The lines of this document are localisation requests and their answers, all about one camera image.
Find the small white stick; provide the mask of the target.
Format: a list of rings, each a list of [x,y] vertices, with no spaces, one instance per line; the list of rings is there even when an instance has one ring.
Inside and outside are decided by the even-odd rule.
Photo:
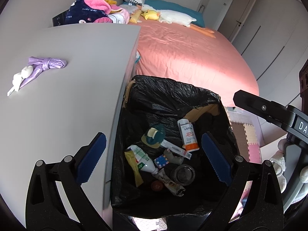
[[[7,96],[10,96],[14,91],[15,91],[14,87],[10,88],[10,90],[7,92]]]

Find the long white toothpaste box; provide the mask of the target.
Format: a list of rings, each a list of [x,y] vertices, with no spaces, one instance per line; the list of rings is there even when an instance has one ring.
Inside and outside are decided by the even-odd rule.
[[[187,152],[186,150],[166,141],[166,140],[163,140],[162,143],[161,143],[161,146],[164,147],[164,148],[167,148],[169,149],[170,151],[182,156],[182,157],[185,157],[187,159],[191,159],[191,153]]]

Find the yellow wrapper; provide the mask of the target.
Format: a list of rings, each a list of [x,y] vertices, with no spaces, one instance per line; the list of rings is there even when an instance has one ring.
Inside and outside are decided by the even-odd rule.
[[[125,154],[125,157],[126,157],[128,164],[131,166],[131,168],[133,170],[136,187],[139,187],[140,185],[143,184],[144,181],[142,180],[142,177],[140,175],[138,163],[137,163],[137,160],[135,158],[135,154],[133,153],[133,151],[131,149],[124,152],[124,154]]]

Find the black device by wall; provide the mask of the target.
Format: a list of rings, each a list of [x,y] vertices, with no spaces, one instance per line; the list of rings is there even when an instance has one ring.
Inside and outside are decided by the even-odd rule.
[[[68,14],[68,10],[58,14],[57,16],[52,18],[52,24],[54,27],[65,25],[65,19]]]

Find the foam floor mat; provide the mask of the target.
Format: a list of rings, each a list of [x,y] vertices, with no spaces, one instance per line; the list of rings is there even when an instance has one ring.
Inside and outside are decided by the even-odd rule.
[[[251,114],[237,107],[225,107],[239,152],[248,162],[261,164],[259,141]]]

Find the purple plastic bag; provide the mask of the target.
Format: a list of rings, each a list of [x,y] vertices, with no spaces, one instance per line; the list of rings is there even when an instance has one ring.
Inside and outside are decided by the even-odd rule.
[[[23,88],[29,82],[35,80],[44,71],[47,71],[49,69],[61,69],[66,67],[67,61],[50,57],[42,58],[30,56],[28,58],[28,65],[33,67],[33,71],[29,77],[25,78],[22,81],[20,88]]]

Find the white goose plush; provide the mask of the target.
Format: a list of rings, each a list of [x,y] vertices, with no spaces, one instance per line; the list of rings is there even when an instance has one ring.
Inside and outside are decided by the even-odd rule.
[[[172,24],[172,23],[175,23],[175,24],[178,24],[178,25],[181,25],[181,26],[185,26],[187,28],[191,28],[199,33],[202,33],[210,38],[216,38],[215,37],[215,32],[213,30],[210,30],[208,28],[202,28],[202,27],[199,27],[199,26],[196,26],[193,24],[193,22],[196,22],[196,19],[187,15],[187,14],[184,14],[182,12],[177,12],[177,11],[174,11],[174,10],[156,10],[154,9],[153,7],[149,6],[149,5],[138,5],[137,6],[141,11],[142,13],[147,11],[147,10],[155,10],[157,12],[160,13],[160,18],[159,20],[157,20],[158,22],[160,23],[168,23],[168,24]]]

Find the grey snack wrapper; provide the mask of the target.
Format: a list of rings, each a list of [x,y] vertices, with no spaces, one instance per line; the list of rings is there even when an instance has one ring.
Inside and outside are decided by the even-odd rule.
[[[155,174],[153,174],[153,176],[159,181],[161,181],[173,195],[177,197],[184,196],[185,188],[182,185],[177,184],[173,180],[171,180],[166,175],[164,169],[157,171]]]

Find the teal pillow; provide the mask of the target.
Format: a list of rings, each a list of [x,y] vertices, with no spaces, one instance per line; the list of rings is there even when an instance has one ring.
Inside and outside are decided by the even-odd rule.
[[[122,4],[135,5],[135,4],[129,4],[127,2],[123,2]],[[174,10],[177,12],[182,12],[196,19],[196,22],[193,22],[194,25],[205,28],[205,22],[204,22],[202,14],[195,10],[183,7],[176,3],[166,2],[163,0],[145,0],[145,3],[143,5],[149,5],[156,10],[167,10],[168,9],[168,10]]]

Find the white gloved hand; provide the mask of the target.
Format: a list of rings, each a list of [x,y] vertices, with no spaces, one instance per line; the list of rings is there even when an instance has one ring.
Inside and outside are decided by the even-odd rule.
[[[276,176],[278,178],[280,191],[283,193],[287,187],[287,180],[284,177],[283,173],[286,170],[285,163],[285,148],[289,146],[291,143],[287,139],[281,139],[278,142],[278,151],[269,159],[274,167]],[[301,201],[307,195],[307,166],[305,166],[300,172],[300,182],[303,183],[302,188],[296,194],[296,197],[293,199],[291,204],[295,204]]]

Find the blue white paper card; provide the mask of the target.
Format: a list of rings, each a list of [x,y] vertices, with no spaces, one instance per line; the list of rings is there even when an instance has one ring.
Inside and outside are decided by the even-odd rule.
[[[157,149],[166,137],[166,131],[162,124],[153,125],[142,136],[141,141],[147,146]]]

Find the pink garment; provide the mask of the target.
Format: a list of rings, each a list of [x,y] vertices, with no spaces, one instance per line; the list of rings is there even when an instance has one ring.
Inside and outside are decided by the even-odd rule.
[[[85,4],[92,9],[102,10],[105,14],[110,14],[111,6],[105,0],[84,0]]]

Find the clear plastic cup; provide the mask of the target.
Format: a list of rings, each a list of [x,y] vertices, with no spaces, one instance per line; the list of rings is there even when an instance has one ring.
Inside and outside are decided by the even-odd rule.
[[[182,164],[174,170],[173,179],[176,183],[187,186],[194,181],[195,171],[191,166]]]

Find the white green plastic bottle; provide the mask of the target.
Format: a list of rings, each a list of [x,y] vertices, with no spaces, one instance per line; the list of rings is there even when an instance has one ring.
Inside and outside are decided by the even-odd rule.
[[[155,174],[158,168],[154,165],[152,159],[148,154],[136,145],[131,145],[124,152],[126,159],[132,161],[132,164],[138,168],[139,171]]]

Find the white orange medicine box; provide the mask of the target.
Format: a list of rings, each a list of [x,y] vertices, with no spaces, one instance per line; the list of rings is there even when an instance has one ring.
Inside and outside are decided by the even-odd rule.
[[[182,118],[178,120],[177,124],[183,141],[183,148],[188,152],[199,150],[193,125],[189,120]]]

